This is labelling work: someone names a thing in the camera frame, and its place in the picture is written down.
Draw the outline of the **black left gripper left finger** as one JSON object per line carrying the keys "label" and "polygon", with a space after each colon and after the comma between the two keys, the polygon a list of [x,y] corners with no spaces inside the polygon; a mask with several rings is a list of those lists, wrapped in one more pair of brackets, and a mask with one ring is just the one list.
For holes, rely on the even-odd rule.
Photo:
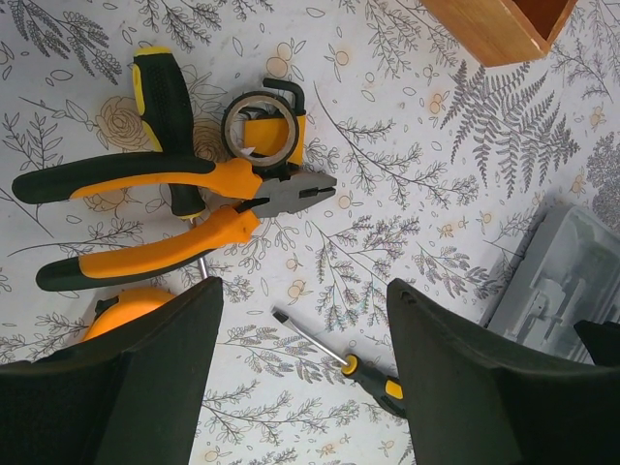
{"label": "black left gripper left finger", "polygon": [[1,367],[4,464],[186,464],[221,323],[207,278],[102,334]]}

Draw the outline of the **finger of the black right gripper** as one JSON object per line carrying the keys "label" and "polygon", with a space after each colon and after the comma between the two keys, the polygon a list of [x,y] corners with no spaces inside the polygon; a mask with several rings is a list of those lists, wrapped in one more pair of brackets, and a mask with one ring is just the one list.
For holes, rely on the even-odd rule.
{"label": "finger of the black right gripper", "polygon": [[620,330],[618,323],[608,321],[597,324],[582,320],[573,327],[595,365],[620,365]]}

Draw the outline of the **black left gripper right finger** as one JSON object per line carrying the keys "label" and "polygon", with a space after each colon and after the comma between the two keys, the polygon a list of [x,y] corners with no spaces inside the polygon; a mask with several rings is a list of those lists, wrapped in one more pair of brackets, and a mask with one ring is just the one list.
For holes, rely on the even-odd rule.
{"label": "black left gripper right finger", "polygon": [[529,349],[387,285],[418,464],[616,464],[619,370]]}

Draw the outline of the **grey plastic tool case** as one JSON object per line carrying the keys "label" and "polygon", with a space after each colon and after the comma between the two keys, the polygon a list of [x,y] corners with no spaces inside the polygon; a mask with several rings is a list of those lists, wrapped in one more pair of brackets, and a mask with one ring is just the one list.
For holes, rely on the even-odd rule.
{"label": "grey plastic tool case", "polygon": [[619,321],[619,235],[582,206],[555,207],[485,327],[527,348],[591,364],[574,329],[582,320]]}

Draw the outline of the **small black yellow screwdriver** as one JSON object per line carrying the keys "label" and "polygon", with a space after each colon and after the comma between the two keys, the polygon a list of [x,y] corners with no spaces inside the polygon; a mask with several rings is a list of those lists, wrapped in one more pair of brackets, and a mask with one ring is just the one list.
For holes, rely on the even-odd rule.
{"label": "small black yellow screwdriver", "polygon": [[375,366],[365,364],[355,354],[338,355],[280,309],[274,308],[272,316],[282,326],[292,330],[324,354],[337,361],[342,375],[362,387],[387,413],[401,419],[407,417],[403,389],[398,378],[384,373]]}

